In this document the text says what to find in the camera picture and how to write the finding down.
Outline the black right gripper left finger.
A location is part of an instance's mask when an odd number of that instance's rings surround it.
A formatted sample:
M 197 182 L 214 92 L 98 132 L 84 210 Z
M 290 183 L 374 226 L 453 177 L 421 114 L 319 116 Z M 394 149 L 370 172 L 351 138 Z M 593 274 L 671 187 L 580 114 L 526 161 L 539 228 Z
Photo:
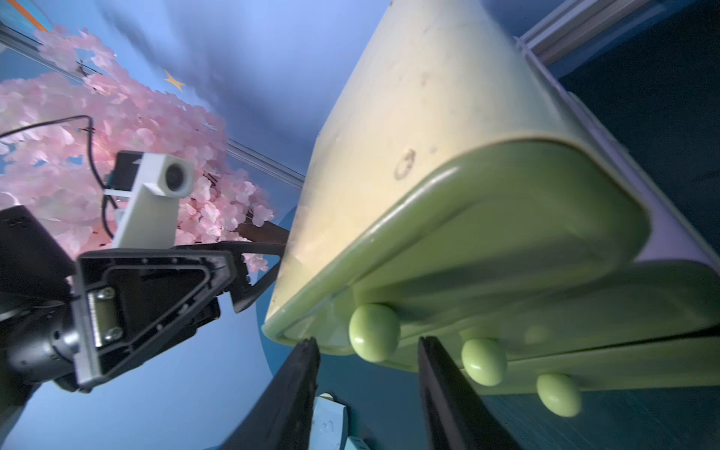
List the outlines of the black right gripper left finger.
M 320 362 L 316 340 L 300 341 L 246 419 L 219 448 L 307 449 Z

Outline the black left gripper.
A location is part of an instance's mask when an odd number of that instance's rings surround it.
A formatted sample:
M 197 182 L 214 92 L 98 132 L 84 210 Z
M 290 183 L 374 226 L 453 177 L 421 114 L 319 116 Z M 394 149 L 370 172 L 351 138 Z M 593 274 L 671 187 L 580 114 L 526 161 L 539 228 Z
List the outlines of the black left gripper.
M 58 334 L 71 338 L 71 366 L 52 379 L 65 390 L 91 390 L 216 320 L 222 294 L 230 294 L 235 312 L 244 311 L 279 273 L 273 267 L 251 283 L 246 255 L 284 251 L 278 243 L 223 241 L 84 253 L 76 261 L 72 326 Z

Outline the yellow green drawer cabinet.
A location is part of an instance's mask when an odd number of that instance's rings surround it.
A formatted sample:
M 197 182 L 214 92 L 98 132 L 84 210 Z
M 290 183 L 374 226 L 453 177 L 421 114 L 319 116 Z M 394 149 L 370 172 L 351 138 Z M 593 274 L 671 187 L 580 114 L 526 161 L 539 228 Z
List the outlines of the yellow green drawer cabinet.
M 719 258 L 478 1 L 390 4 L 313 149 L 262 327 L 481 395 L 717 386 Z

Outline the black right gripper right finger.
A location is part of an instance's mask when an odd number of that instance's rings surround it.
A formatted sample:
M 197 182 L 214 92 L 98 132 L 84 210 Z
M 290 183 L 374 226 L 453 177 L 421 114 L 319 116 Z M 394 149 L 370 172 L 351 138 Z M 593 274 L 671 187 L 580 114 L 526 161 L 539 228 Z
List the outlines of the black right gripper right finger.
M 431 449 L 519 449 L 436 337 L 418 343 L 418 376 Z

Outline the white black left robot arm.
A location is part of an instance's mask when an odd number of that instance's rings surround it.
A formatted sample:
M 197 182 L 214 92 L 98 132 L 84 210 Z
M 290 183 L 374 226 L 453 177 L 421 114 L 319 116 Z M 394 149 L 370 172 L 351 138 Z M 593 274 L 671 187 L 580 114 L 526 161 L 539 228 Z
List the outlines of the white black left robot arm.
M 230 294 L 235 312 L 276 280 L 249 279 L 246 256 L 270 241 L 103 249 L 69 258 L 24 206 L 1 213 L 1 431 L 38 388 L 88 393 L 192 338 Z

